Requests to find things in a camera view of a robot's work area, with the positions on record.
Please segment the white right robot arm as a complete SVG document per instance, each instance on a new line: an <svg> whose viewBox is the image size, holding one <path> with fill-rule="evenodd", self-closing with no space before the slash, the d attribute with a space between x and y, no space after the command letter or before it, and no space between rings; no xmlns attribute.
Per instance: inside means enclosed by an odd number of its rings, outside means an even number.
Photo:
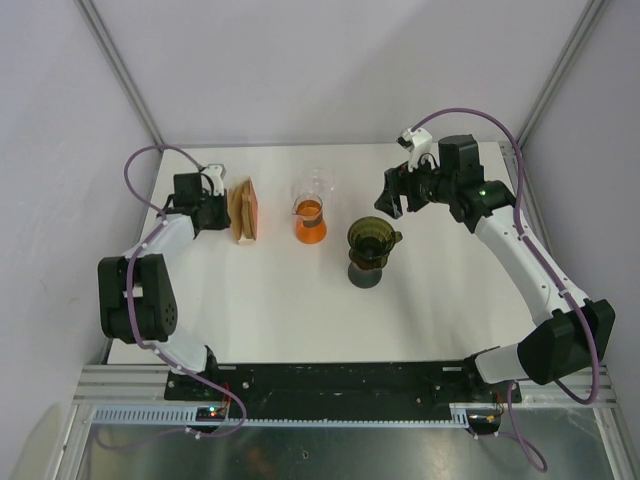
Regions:
<svg viewBox="0 0 640 480"><path fill-rule="evenodd" d="M474 137L442 139L437 165L429 161L432 137L426 130L408 129L397 142L409 158L385 171L375 208L397 219L430 203L448 206L499 260L535 324L516 344L472 355L475 367L461 376L463 393L484 401L503 381L528 378L545 385L599 364L615 320L612 306L589 299L571 282L517 212L511 190L485 179Z"/></svg>

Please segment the green glass coffee dripper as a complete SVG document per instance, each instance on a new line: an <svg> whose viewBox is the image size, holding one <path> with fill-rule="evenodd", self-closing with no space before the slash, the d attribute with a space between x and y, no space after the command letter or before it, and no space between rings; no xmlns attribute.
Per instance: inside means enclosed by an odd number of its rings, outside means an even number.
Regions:
<svg viewBox="0 0 640 480"><path fill-rule="evenodd" d="M349 259L361 270L382 269L392 249L402 240L403 234L386 220L376 216L362 217L347 233Z"/></svg>

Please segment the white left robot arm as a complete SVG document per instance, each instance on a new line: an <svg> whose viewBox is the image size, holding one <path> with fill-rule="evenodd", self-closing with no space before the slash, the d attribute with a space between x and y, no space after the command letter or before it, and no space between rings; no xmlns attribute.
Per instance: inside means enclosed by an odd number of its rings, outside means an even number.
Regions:
<svg viewBox="0 0 640 480"><path fill-rule="evenodd" d="M153 352L178 373L189 371L185 385L202 400L219 392L221 376L208 367L210 348L179 325L169 266L201 232L231 226L224 176L221 164L176 174L147 237L97 267L104 335Z"/></svg>

